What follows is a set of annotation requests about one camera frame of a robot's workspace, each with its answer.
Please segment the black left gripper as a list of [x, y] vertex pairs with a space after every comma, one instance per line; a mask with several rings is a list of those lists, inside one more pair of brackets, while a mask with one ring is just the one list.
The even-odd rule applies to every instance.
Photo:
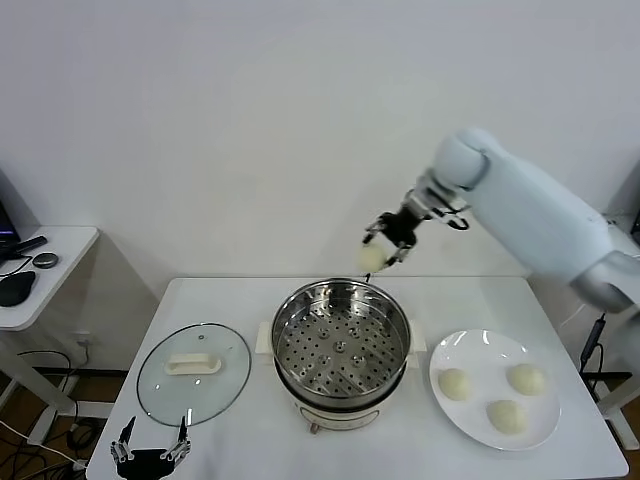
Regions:
[[133, 416], [121, 430], [116, 441], [111, 443], [110, 451], [121, 478], [165, 478], [175, 470], [175, 461], [183, 459], [191, 450], [188, 436], [188, 422], [183, 416], [175, 444], [166, 451], [162, 449], [131, 450], [131, 438], [136, 417]]

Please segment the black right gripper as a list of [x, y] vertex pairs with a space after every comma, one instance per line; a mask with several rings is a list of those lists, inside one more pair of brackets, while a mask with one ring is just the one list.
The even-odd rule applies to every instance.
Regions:
[[366, 227], [363, 244], [370, 244], [382, 235], [396, 245], [395, 252], [387, 258], [384, 266], [390, 268], [402, 263], [417, 243], [415, 230], [422, 223], [409, 209], [400, 209], [396, 213], [384, 212], [372, 224]]

